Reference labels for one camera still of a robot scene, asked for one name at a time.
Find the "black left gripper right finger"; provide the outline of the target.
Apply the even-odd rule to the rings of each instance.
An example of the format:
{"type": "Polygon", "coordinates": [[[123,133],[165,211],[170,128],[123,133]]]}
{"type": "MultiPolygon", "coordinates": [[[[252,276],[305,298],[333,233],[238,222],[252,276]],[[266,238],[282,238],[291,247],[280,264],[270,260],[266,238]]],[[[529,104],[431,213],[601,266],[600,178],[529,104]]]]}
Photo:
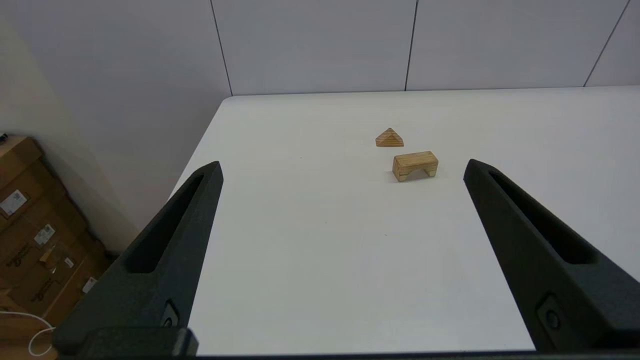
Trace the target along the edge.
{"type": "Polygon", "coordinates": [[[463,180],[538,351],[639,350],[633,276],[497,168],[471,159],[463,180]]]}

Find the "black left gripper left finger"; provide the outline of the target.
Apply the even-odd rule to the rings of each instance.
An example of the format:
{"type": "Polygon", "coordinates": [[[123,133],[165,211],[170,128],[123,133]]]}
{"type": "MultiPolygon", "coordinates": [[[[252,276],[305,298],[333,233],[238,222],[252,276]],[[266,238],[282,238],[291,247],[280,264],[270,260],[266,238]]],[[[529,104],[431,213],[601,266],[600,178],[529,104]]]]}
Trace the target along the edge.
{"type": "Polygon", "coordinates": [[[61,357],[194,357],[188,323],[224,183],[192,173],[52,334],[61,357]]]}

